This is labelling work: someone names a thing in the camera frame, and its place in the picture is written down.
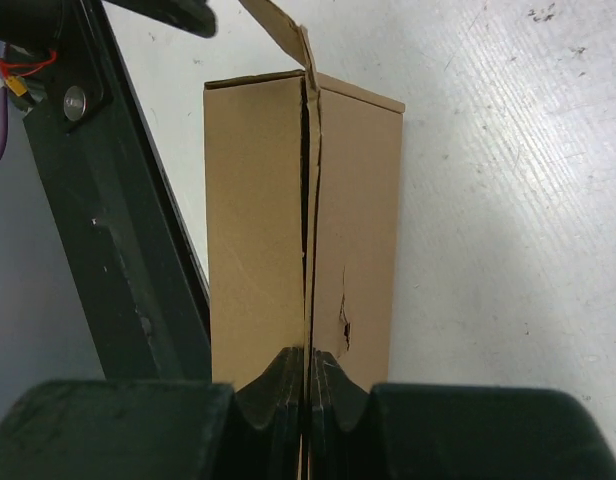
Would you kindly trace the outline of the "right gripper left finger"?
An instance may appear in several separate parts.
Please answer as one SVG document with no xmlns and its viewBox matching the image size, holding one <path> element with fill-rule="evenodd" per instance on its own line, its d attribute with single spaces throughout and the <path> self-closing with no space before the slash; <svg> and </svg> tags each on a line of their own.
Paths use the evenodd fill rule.
<svg viewBox="0 0 616 480">
<path fill-rule="evenodd" d="M 49 381 L 0 423 L 0 479 L 294 479 L 303 352 L 241 390 L 202 381 Z"/>
</svg>

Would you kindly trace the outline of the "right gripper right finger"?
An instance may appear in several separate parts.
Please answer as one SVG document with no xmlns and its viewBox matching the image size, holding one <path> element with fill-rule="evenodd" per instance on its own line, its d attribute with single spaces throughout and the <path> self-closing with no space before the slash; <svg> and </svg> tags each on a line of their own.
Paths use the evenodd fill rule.
<svg viewBox="0 0 616 480">
<path fill-rule="evenodd" d="M 315 479 L 616 479 L 594 419 L 563 392 L 395 383 L 364 391 L 319 350 L 311 374 Z"/>
</svg>

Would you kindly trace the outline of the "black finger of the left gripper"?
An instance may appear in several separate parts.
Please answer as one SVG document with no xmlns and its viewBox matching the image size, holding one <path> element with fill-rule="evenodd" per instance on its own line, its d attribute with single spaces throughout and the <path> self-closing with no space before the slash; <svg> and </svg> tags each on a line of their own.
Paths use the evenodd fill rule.
<svg viewBox="0 0 616 480">
<path fill-rule="evenodd" d="M 108 2 L 201 38 L 209 39 L 217 33 L 216 16 L 206 0 L 108 0 Z"/>
</svg>

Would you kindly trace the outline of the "cardboard box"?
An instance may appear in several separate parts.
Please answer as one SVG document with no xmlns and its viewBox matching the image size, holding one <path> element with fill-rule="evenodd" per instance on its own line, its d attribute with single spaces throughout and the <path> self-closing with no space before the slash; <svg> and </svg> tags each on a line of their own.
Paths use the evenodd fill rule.
<svg viewBox="0 0 616 480">
<path fill-rule="evenodd" d="M 242 7 L 297 68 L 204 87 L 212 378 L 236 392 L 214 474 L 324 477 L 331 395 L 355 420 L 388 377 L 405 107 Z"/>
</svg>

